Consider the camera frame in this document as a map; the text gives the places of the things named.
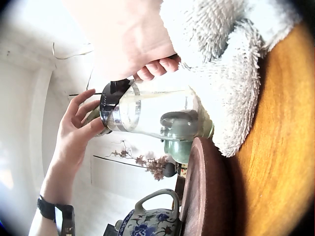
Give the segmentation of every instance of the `left hand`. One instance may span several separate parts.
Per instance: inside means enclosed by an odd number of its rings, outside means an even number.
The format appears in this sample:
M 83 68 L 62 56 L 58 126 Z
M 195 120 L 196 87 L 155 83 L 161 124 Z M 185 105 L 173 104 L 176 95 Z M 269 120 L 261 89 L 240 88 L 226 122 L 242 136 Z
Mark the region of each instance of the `left hand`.
M 104 129 L 100 117 L 83 126 L 86 114 L 96 108 L 100 101 L 79 106 L 93 94 L 95 89 L 90 89 L 73 98 L 59 125 L 52 163 L 61 163 L 74 172 L 82 164 L 88 141 Z

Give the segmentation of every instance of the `blue floral pattern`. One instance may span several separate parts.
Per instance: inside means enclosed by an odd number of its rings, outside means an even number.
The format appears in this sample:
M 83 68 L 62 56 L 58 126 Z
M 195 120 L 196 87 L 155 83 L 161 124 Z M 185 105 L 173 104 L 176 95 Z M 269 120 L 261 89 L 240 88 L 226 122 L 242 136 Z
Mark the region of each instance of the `blue floral pattern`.
M 157 215 L 157 220 L 159 222 L 166 221 L 168 218 L 169 216 L 163 213 Z
M 155 236 L 156 228 L 151 226 L 148 227 L 146 223 L 134 226 L 130 232 L 130 236 Z
M 135 210 L 133 209 L 127 216 L 126 218 L 123 220 L 120 228 L 119 228 L 119 231 L 118 231 L 118 235 L 117 236 L 123 236 L 123 231 L 125 230 L 126 228 L 126 225 L 129 221 L 129 219 L 132 217 L 133 213 L 135 212 Z

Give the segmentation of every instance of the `white wall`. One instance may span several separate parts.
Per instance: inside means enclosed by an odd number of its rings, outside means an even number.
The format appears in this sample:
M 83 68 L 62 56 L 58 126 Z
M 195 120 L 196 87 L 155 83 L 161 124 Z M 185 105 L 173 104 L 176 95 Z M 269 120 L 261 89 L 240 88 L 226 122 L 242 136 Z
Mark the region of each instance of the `white wall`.
M 29 149 L 33 72 L 0 61 L 0 219 L 26 235 L 36 210 Z
M 14 224 L 16 235 L 26 235 L 35 212 L 39 185 L 53 154 L 58 124 L 70 100 L 68 95 L 85 90 L 94 59 L 93 53 L 66 61 L 57 61 L 53 58 L 51 54 L 53 42 L 56 42 L 56 54 L 60 57 L 91 49 L 89 46 L 83 46 L 83 43 L 88 41 L 60 1 L 17 2 L 5 25 L 6 33 L 3 37 L 6 40 L 0 39 L 0 59 L 23 67 L 3 63 L 0 67 L 1 109 L 10 113 L 10 116 L 1 116 L 0 125 L 0 212 L 6 216 L 1 218 L 1 215 L 0 219 L 5 226 Z M 38 66 L 45 69 L 35 75 L 34 70 Z M 54 72 L 46 99 L 47 89 L 39 93 L 38 90 L 35 91 L 35 87 L 40 87 L 39 77 L 49 74 L 49 70 Z M 29 81 L 33 78 L 32 75 L 37 78 L 37 82 Z M 100 92 L 107 82 L 108 79 L 99 78 L 97 73 L 93 73 L 90 88 L 97 88 Z M 34 100 L 35 94 L 41 98 Z M 38 101 L 45 101 L 45 107 Z M 42 110 L 36 112 L 37 105 Z M 30 130 L 31 127 L 34 127 L 36 132 L 31 132 L 33 131 Z M 41 129 L 43 136 L 39 138 L 38 131 Z M 157 183 L 150 173 L 144 173 L 146 176 L 141 177 L 143 173 L 139 172 L 139 176 L 134 178 L 132 189 L 139 195 L 129 196 L 128 191 L 122 191 L 124 186 L 121 179 L 105 178 L 103 173 L 106 173 L 108 168 L 106 162 L 102 162 L 97 170 L 93 168 L 95 171 L 91 172 L 92 156 L 106 156 L 114 147 L 121 148 L 112 142 L 119 142 L 122 139 L 128 139 L 137 150 L 135 154 L 153 153 L 156 157 L 163 154 L 163 144 L 159 140 L 142 135 L 111 134 L 93 139 L 88 145 L 83 166 L 74 184 L 73 205 L 77 235 L 103 235 L 106 225 L 123 219 L 134 208 L 140 195 L 145 196 L 164 187 L 175 187 L 176 177 Z M 119 167 L 115 174 L 126 175 L 123 168 Z M 14 201 L 14 196 L 19 196 L 17 201 Z M 162 197 L 149 201 L 144 206 L 170 208 L 171 202 L 170 198 Z

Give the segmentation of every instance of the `blue and white teapot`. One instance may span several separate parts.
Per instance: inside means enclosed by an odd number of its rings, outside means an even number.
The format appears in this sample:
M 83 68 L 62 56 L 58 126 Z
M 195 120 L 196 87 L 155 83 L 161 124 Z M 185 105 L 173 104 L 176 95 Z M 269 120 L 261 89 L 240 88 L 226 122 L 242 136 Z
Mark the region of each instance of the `blue and white teapot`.
M 169 194 L 174 199 L 174 210 L 145 210 L 142 204 L 161 194 Z M 179 216 L 179 198 L 171 189 L 162 189 L 141 199 L 126 218 L 115 224 L 117 236 L 178 236 L 181 222 Z

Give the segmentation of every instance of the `fuzzy fabric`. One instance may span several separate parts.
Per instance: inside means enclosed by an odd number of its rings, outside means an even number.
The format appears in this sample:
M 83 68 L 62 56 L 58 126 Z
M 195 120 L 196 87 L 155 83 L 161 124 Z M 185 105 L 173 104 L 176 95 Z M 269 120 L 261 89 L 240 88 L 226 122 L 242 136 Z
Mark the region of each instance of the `fuzzy fabric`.
M 258 59 L 300 17 L 284 0 L 164 0 L 160 16 L 188 85 L 212 119 L 226 157 L 248 135 L 259 95 Z

